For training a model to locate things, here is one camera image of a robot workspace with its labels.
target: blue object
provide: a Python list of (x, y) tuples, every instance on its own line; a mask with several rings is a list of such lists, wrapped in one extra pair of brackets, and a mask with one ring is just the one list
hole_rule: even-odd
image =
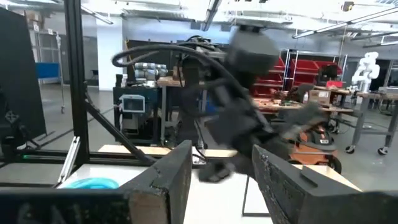
[(209, 114), (216, 113), (216, 107), (213, 105), (213, 103), (210, 101), (210, 99), (207, 99), (207, 102), (206, 102), (206, 112)]
[(117, 189), (119, 184), (109, 178), (87, 178), (75, 181), (66, 186), (66, 189)]
[(58, 63), (36, 63), (37, 78), (58, 78), (59, 68)]

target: cardboard box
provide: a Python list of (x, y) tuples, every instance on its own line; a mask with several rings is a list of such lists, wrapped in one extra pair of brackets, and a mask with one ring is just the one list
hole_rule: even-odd
[(330, 91), (328, 90), (310, 90), (309, 101), (315, 101), (322, 105), (330, 104)]

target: orange machine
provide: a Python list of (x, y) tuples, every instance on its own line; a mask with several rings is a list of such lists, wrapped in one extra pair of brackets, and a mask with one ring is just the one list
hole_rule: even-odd
[(334, 140), (322, 125), (314, 127), (294, 141), (290, 155), (291, 164), (326, 165), (341, 173), (341, 162), (337, 159)]

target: white wall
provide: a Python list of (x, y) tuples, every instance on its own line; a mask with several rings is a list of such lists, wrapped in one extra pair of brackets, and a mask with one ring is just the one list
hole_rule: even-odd
[(111, 57), (123, 51), (123, 20), (115, 18), (113, 22), (113, 25), (108, 25), (100, 20), (96, 21), (99, 90), (112, 90), (116, 74), (123, 74), (123, 68), (117, 68), (111, 63)]

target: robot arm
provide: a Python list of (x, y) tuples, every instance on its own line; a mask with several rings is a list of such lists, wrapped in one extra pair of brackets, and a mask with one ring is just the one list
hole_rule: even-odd
[(358, 85), (358, 82), (361, 83), (361, 91), (363, 92), (367, 92), (372, 79), (379, 76), (380, 66), (376, 65), (378, 56), (377, 52), (366, 53), (365, 57), (359, 61), (359, 67), (351, 78), (352, 85)]

